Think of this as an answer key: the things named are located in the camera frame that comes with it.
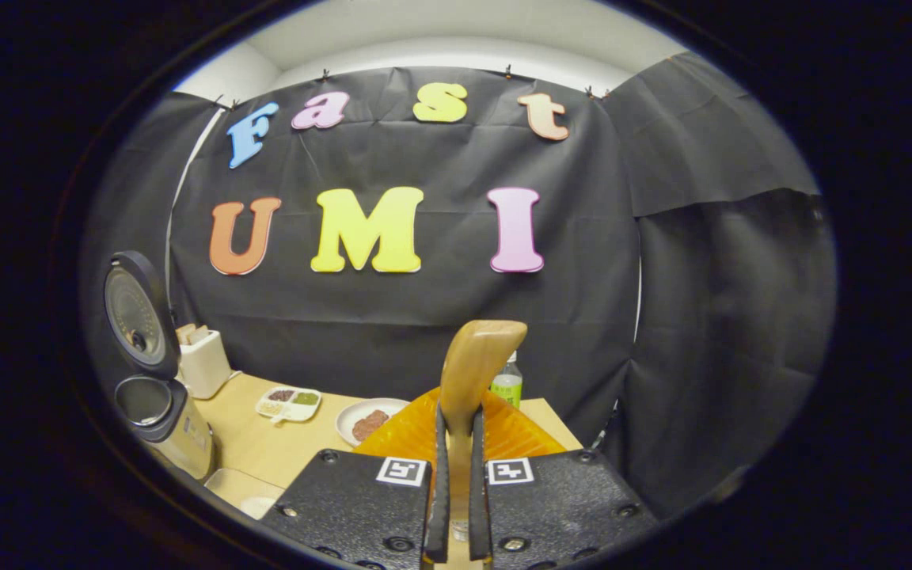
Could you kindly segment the white round plate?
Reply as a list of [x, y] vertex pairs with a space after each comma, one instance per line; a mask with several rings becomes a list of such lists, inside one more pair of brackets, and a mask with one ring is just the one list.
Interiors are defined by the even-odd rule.
[[409, 401], [399, 400], [399, 398], [364, 398], [364, 400], [358, 401], [358, 403], [348, 405], [347, 408], [344, 408], [344, 410], [337, 415], [337, 433], [339, 433], [339, 436], [343, 438], [347, 444], [350, 444], [351, 447], [357, 447], [361, 443], [357, 443], [357, 441], [354, 440], [354, 437], [352, 437], [352, 426], [354, 426], [359, 418], [365, 417], [372, 410], [383, 410], [387, 412], [387, 414], [390, 414], [391, 419], [408, 404]]

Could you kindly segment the black backdrop cloth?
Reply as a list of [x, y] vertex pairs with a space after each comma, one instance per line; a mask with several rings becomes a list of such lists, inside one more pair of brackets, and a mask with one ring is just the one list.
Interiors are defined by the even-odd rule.
[[353, 397], [438, 385], [474, 318], [524, 321], [525, 393], [659, 515], [756, 462], [820, 371], [834, 245], [820, 191], [698, 55], [605, 100], [455, 67], [306, 81], [217, 116], [170, 95], [116, 152], [80, 259], [106, 390], [131, 370], [108, 258], [169, 268], [180, 322], [246, 373]]

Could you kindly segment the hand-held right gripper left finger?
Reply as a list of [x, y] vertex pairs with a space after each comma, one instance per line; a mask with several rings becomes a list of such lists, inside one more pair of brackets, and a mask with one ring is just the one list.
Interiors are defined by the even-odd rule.
[[435, 570], [445, 564], [449, 473], [437, 403], [431, 390], [357, 447], [315, 451], [261, 526], [340, 565]]

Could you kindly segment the brown meat piece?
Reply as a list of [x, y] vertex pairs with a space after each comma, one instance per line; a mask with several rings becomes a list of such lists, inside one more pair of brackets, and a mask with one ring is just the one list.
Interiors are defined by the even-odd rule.
[[365, 417], [359, 418], [351, 429], [351, 436], [357, 443], [364, 441], [385, 422], [390, 419], [390, 414], [383, 410], [372, 410]]

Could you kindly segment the wooden spoon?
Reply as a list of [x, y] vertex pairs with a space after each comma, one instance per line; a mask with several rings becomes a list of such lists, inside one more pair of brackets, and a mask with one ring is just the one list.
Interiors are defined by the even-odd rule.
[[527, 331], [521, 321], [474, 320], [456, 332], [446, 351], [438, 406], [446, 428], [451, 531], [459, 542], [469, 541], [473, 418]]

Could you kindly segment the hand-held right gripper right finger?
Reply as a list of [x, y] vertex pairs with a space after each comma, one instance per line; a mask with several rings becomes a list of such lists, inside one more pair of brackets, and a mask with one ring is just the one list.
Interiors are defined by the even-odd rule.
[[482, 405], [472, 424], [468, 556], [484, 570], [572, 570], [637, 544], [655, 513], [596, 450], [491, 459], [488, 444], [516, 415]]

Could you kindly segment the green label drink bottle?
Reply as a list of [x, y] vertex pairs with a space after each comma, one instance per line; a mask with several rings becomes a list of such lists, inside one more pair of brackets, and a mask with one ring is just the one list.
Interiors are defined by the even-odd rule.
[[510, 354], [506, 364], [491, 383], [491, 392], [514, 408], [520, 408], [523, 393], [523, 373], [517, 364], [517, 351]]

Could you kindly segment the grey rice cooker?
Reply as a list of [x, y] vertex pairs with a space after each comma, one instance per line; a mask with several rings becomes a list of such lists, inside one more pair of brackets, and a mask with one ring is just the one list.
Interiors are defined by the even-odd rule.
[[117, 383], [113, 403], [127, 428], [153, 454], [193, 480], [216, 469], [214, 432], [178, 382], [181, 346], [153, 264], [137, 250], [113, 253], [104, 278], [104, 310], [134, 374]]

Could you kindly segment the white toaster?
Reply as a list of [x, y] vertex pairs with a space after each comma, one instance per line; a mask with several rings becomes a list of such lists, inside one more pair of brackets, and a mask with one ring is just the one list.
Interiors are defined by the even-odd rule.
[[196, 345], [180, 344], [180, 369], [176, 379], [187, 387], [189, 396], [209, 400], [231, 379], [233, 371], [217, 329]]

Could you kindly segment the white divided bean tray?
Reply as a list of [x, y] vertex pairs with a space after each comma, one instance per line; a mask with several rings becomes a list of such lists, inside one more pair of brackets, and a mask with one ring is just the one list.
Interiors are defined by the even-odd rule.
[[258, 398], [254, 410], [275, 424], [281, 421], [305, 422], [314, 417], [321, 400], [322, 393], [318, 390], [277, 386]]

